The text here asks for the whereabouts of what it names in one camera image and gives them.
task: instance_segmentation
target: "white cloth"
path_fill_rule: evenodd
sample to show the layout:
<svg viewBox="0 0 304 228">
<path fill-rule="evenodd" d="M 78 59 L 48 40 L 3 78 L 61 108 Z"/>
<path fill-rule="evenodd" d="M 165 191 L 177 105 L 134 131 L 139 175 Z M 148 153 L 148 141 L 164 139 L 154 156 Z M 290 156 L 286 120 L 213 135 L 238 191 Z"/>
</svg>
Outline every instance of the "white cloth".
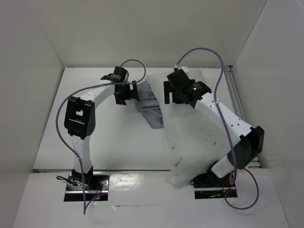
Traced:
<svg viewBox="0 0 304 228">
<path fill-rule="evenodd" d="M 165 104 L 163 82 L 168 73 L 147 76 L 158 100 L 169 144 L 171 183 L 189 183 L 229 151 L 226 135 L 206 115 L 186 104 Z M 199 69 L 190 69 L 190 79 L 204 81 Z"/>
</svg>

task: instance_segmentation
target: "black motor joint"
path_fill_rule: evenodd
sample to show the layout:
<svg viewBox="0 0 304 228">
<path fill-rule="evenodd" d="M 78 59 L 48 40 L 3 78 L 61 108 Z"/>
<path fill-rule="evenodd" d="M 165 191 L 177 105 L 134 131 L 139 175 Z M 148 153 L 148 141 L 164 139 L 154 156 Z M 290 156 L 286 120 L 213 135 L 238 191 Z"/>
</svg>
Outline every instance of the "black motor joint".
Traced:
<svg viewBox="0 0 304 228">
<path fill-rule="evenodd" d="M 129 72 L 122 67 L 115 67 L 112 74 L 105 75 L 101 80 L 108 80 L 114 83 L 126 83 L 128 81 Z M 115 101 L 118 105 L 126 105 L 127 100 L 135 99 L 139 101 L 137 84 L 136 81 L 132 81 L 133 90 L 131 90 L 131 85 L 115 85 Z"/>
<path fill-rule="evenodd" d="M 190 104 L 194 108 L 204 94 L 211 93 L 211 89 L 205 83 L 189 79 L 182 69 L 175 70 L 167 76 L 167 79 L 168 81 L 164 82 L 165 104 L 170 103 L 170 93 L 172 93 L 172 102 Z"/>
</svg>

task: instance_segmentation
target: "white table surface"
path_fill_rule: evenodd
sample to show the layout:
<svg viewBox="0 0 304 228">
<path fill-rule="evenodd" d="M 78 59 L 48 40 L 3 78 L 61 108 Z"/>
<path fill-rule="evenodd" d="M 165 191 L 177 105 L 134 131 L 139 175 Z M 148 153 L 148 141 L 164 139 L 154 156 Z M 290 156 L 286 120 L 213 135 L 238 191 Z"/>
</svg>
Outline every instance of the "white table surface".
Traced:
<svg viewBox="0 0 304 228">
<path fill-rule="evenodd" d="M 129 80 L 143 75 L 140 67 L 126 67 Z M 38 170 L 70 170 L 73 154 L 60 141 L 55 129 L 55 117 L 60 103 L 72 92 L 98 84 L 100 78 L 114 68 L 65 68 L 56 98 L 43 134 L 33 168 Z M 205 83 L 214 88 L 220 69 L 203 68 Z M 147 68 L 147 74 L 172 72 L 171 68 Z M 218 89 L 218 98 L 233 110 L 225 78 Z M 63 126 L 66 105 L 59 117 L 64 139 L 70 137 Z M 96 128 L 91 136 L 91 161 L 95 170 L 170 170 L 169 148 L 164 129 L 152 129 L 135 109 L 134 101 L 127 106 L 116 105 L 114 96 L 102 102 L 96 110 Z"/>
<path fill-rule="evenodd" d="M 257 204 L 246 211 L 230 208 L 224 199 L 194 199 L 193 187 L 175 189 L 169 171 L 112 172 L 108 201 L 94 202 L 84 216 L 82 202 L 64 202 L 66 173 L 30 174 L 14 228 L 287 228 L 268 169 L 252 169 L 260 187 Z M 244 207 L 256 197 L 245 171 L 237 176 Z"/>
</svg>

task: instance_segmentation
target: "black joint housing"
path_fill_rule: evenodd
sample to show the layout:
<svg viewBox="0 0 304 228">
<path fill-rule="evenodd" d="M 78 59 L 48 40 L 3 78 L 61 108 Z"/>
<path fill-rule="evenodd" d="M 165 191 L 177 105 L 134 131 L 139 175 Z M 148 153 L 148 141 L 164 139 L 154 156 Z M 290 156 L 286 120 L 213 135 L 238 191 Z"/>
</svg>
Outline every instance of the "black joint housing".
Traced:
<svg viewBox="0 0 304 228">
<path fill-rule="evenodd" d="M 109 80 L 111 82 L 126 82 L 129 77 L 129 72 L 120 67 L 116 66 L 114 72 L 112 74 L 105 75 L 101 78 L 101 80 Z"/>
<path fill-rule="evenodd" d="M 263 149 L 264 130 L 260 126 L 251 127 L 251 132 L 246 136 L 241 135 L 240 141 L 234 146 L 237 159 L 237 168 L 244 169 Z M 227 154 L 227 158 L 233 164 L 232 152 Z"/>
<path fill-rule="evenodd" d="M 172 72 L 167 79 L 168 81 L 163 83 L 165 104 L 170 103 L 172 93 L 172 102 L 190 104 L 194 108 L 197 100 L 201 100 L 204 94 L 211 93 L 211 89 L 205 83 L 189 79 L 182 69 Z"/>
<path fill-rule="evenodd" d="M 129 73 L 126 69 L 116 66 L 114 72 L 112 74 L 105 75 L 101 78 L 101 80 L 109 80 L 114 83 L 126 83 L 129 77 Z M 137 84 L 136 81 L 132 81 L 133 90 L 129 84 L 125 85 L 115 85 L 115 101 L 118 105 L 126 105 L 126 100 L 135 99 L 139 101 Z"/>
<path fill-rule="evenodd" d="M 95 104 L 79 97 L 71 97 L 67 102 L 65 128 L 69 135 L 76 135 L 84 140 L 95 129 Z"/>
<path fill-rule="evenodd" d="M 92 179 L 93 179 L 93 166 L 92 168 L 87 172 L 84 173 L 84 183 L 87 184 L 88 186 L 91 186 L 92 183 Z M 72 169 L 72 180 L 74 181 L 82 181 L 81 178 L 81 173 L 77 172 L 76 170 Z"/>
</svg>

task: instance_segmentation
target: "white enclosure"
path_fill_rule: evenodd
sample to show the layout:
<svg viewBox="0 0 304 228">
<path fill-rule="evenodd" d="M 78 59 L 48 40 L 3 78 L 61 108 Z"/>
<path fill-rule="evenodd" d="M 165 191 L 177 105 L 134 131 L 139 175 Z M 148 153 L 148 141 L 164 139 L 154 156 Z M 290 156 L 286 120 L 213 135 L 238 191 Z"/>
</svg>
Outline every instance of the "white enclosure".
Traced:
<svg viewBox="0 0 304 228">
<path fill-rule="evenodd" d="M 303 40 L 304 0 L 0 1 L 1 227 L 67 227 L 77 217 L 83 227 L 302 227 Z M 253 170 L 261 190 L 256 208 L 234 211 L 221 199 L 193 200 L 190 186 L 173 188 L 164 132 L 143 129 L 141 115 L 128 108 L 126 112 L 141 121 L 135 128 L 158 139 L 147 150 L 157 150 L 153 158 L 146 157 L 152 165 L 142 162 L 137 152 L 126 159 L 117 144 L 115 150 L 127 161 L 125 166 L 117 169 L 121 164 L 112 161 L 99 168 L 159 171 L 128 173 L 134 180 L 141 178 L 141 188 L 132 178 L 117 184 L 115 178 L 121 174 L 111 172 L 115 182 L 111 191 L 117 197 L 113 193 L 107 204 L 90 205 L 86 217 L 81 215 L 80 202 L 64 203 L 65 185 L 55 176 L 71 168 L 71 156 L 51 154 L 62 149 L 52 121 L 65 94 L 63 87 L 75 83 L 74 75 L 84 81 L 84 74 L 78 72 L 95 71 L 99 78 L 103 67 L 129 58 L 141 60 L 150 72 L 172 69 L 183 53 L 195 47 L 214 49 L 226 66 L 232 66 L 236 88 L 231 78 L 222 82 L 219 93 L 224 103 L 232 108 L 239 95 L 247 122 L 265 130 L 259 157 L 263 169 Z M 215 83 L 210 78 L 217 76 L 219 61 L 212 54 L 196 51 L 182 64 L 206 68 L 208 83 Z M 111 147 L 110 139 L 106 146 Z M 246 174 L 239 176 L 239 199 L 232 202 L 244 206 L 254 200 L 256 190 Z M 99 218 L 99 212 L 107 218 Z"/>
</svg>

